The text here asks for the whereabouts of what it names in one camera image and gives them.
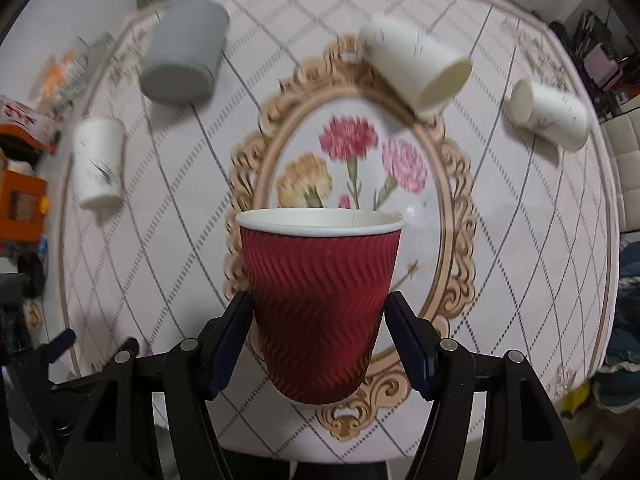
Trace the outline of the red ribbed paper cup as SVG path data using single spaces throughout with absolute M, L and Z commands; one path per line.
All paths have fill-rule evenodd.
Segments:
M 248 291 L 273 385 L 301 404 L 348 398 L 366 377 L 405 221 L 359 209 L 244 211 Z

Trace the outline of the white paper cup left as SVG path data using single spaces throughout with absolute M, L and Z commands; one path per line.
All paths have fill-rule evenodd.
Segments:
M 92 115 L 74 129 L 74 185 L 78 205 L 112 209 L 122 202 L 125 125 L 114 117 Z

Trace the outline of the white paper cup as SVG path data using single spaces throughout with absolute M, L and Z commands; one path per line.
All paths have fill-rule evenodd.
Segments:
M 125 125 L 114 117 L 92 115 L 74 129 L 74 185 L 78 205 L 112 209 L 122 202 Z
M 472 61 L 422 28 L 377 16 L 358 32 L 362 57 L 414 114 L 437 113 L 464 87 Z
M 588 112 L 572 94 L 521 79 L 509 100 L 513 121 L 564 150 L 578 152 L 588 138 Z

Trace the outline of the white paper cup centre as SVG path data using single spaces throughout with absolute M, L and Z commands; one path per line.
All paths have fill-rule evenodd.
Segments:
M 437 113 L 464 87 L 472 61 L 422 28 L 377 16 L 358 32 L 362 57 L 414 114 Z

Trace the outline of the white paper cup right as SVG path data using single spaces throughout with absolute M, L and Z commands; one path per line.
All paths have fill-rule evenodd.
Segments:
M 588 138 L 588 112 L 572 94 L 521 79 L 509 100 L 513 121 L 564 150 L 578 152 Z

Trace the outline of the grey plastic cup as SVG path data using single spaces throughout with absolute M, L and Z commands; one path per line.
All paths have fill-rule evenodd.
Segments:
M 183 0 L 168 8 L 142 61 L 143 95 L 165 105 L 209 99 L 229 24 L 228 11 L 212 0 Z

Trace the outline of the floral patterned tablecloth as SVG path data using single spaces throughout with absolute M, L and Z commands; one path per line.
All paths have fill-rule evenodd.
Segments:
M 65 188 L 61 298 L 79 374 L 129 337 L 164 352 L 245 285 L 235 215 L 344 206 L 406 218 L 393 289 L 466 348 L 525 353 L 552 399 L 591 378 L 611 333 L 618 225 L 596 122 L 571 153 L 515 127 L 518 81 L 585 99 L 548 27 L 506 0 L 212 0 L 230 16 L 216 90 L 163 107 L 141 92 L 160 9 L 134 16 L 90 90 L 88 116 L 126 128 L 110 216 Z M 467 56 L 461 92 L 421 122 L 361 62 L 378 15 Z

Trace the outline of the orange box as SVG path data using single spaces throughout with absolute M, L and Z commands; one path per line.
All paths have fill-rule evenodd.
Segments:
M 32 244 L 43 230 L 42 201 L 47 182 L 5 169 L 1 173 L 0 238 L 2 242 Z

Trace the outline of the blue clothes pile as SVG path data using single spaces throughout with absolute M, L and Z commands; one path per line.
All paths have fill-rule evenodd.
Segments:
M 639 243 L 620 253 L 615 316 L 603 365 L 594 378 L 601 408 L 623 413 L 639 407 Z

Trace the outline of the pink drink bottle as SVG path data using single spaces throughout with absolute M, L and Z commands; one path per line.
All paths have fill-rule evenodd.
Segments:
M 40 152 L 55 144 L 58 123 L 49 115 L 2 96 L 0 116 L 2 141 L 17 141 Z

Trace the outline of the white padded chair right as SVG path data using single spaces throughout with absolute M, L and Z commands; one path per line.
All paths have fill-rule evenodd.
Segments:
M 640 110 L 602 122 L 606 148 L 610 155 L 617 198 L 620 232 L 636 232 L 640 219 Z

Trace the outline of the pink suitcase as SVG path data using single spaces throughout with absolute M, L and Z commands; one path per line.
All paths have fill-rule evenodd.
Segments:
M 588 76 L 603 90 L 610 90 L 623 75 L 620 64 L 608 53 L 602 42 L 596 44 L 585 56 L 584 66 Z

